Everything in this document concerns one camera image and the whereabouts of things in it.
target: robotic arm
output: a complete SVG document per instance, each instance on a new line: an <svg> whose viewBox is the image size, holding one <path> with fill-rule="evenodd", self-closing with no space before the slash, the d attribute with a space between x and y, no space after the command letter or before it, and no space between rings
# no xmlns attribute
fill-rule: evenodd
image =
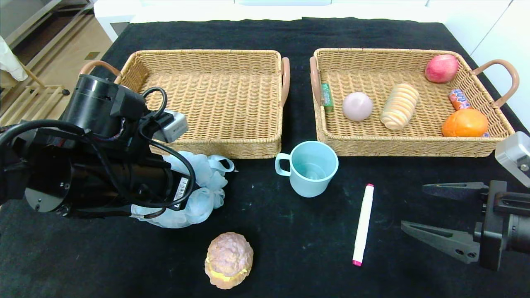
<svg viewBox="0 0 530 298"><path fill-rule="evenodd" d="M156 111L145 104L153 92L163 98ZM178 152L153 140L173 142L188 129L184 115L166 110L166 103L162 88L138 94L81 74L60 120L0 128L0 204L26 198L36 211L81 218L140 216L121 208L131 204L161 208L145 218L182 209L195 172ZM171 170L150 145L176 156L190 174Z"/></svg>
<svg viewBox="0 0 530 298"><path fill-rule="evenodd" d="M497 161L526 187L530 187L530 138L522 132L497 144ZM499 270L505 250L530 253L530 194L507 192L505 181L423 185L423 192L459 201L482 200L484 222L473 233L402 221L408 235L466 263Z"/></svg>

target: black tablecloth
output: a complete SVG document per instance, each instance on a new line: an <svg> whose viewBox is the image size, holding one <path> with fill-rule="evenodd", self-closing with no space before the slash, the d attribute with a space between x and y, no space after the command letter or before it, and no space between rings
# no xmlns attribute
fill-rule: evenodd
<svg viewBox="0 0 530 298"><path fill-rule="evenodd" d="M142 49L274 49L291 61L282 151L316 139L309 58L318 48L452 50L476 64L439 23L357 19L131 24L103 59L121 68ZM494 98L499 94L481 77ZM502 109L516 130L519 121ZM326 192L305 199L273 160L237 160L225 205L204 223L161 229L130 218L71 220L36 214L23 201L0 211L1 297L528 297L530 257L503 254L501 271L465 265L400 230L408 220L472 231L480 204L423 195L434 182L507 180L494 159L340 157ZM351 264L361 197L375 184L361 268ZM254 248L254 266L236 288L210 285L210 241L234 231Z"/></svg>

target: red apple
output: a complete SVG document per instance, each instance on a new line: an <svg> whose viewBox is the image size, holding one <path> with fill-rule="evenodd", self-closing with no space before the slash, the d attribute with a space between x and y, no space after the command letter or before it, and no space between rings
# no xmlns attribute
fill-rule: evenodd
<svg viewBox="0 0 530 298"><path fill-rule="evenodd" d="M431 59L425 67L425 77L433 83L447 83L458 72L458 60L455 56L444 54Z"/></svg>

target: bread roll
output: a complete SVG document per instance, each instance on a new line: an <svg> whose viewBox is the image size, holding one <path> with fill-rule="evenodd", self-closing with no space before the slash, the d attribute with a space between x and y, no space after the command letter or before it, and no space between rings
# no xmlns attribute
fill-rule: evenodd
<svg viewBox="0 0 530 298"><path fill-rule="evenodd" d="M420 94L409 84L397 84L386 100L380 120L388 129L403 129L414 114Z"/></svg>
<svg viewBox="0 0 530 298"><path fill-rule="evenodd" d="M204 270L211 284L227 290L240 284L249 275L253 257L254 250L243 235L227 232L210 243Z"/></svg>

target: green packet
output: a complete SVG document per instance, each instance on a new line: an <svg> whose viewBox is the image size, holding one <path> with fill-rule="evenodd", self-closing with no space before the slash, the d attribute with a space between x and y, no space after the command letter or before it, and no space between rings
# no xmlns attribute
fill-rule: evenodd
<svg viewBox="0 0 530 298"><path fill-rule="evenodd" d="M333 111L333 98L327 83L322 84L322 100L324 101L324 111Z"/></svg>

